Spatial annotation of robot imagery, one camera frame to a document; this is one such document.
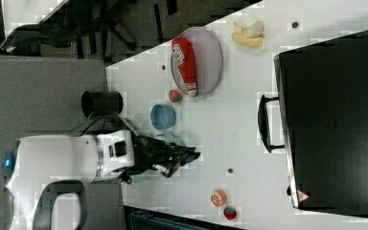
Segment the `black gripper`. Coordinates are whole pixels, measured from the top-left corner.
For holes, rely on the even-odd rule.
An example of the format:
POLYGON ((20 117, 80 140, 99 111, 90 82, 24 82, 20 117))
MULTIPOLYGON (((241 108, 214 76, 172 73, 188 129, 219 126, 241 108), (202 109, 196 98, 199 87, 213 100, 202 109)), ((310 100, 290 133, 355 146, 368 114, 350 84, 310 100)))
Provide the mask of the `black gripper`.
POLYGON ((170 178, 184 162, 197 160, 200 152, 195 147, 184 147, 174 143, 148 136, 133 138, 134 166, 131 175, 144 173, 147 170, 160 170, 162 175, 170 178))

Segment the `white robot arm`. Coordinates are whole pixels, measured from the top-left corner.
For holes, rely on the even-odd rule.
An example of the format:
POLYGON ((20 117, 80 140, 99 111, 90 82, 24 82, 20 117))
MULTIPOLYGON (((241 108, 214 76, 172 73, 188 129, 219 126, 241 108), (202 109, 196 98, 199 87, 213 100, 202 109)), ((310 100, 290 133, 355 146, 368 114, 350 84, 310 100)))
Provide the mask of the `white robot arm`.
POLYGON ((39 135, 18 139, 3 160, 5 189, 12 202, 10 230, 54 230, 59 196, 73 195, 83 227, 86 186, 121 179, 147 170, 167 178, 200 156, 194 147, 137 135, 128 129, 97 135, 39 135))

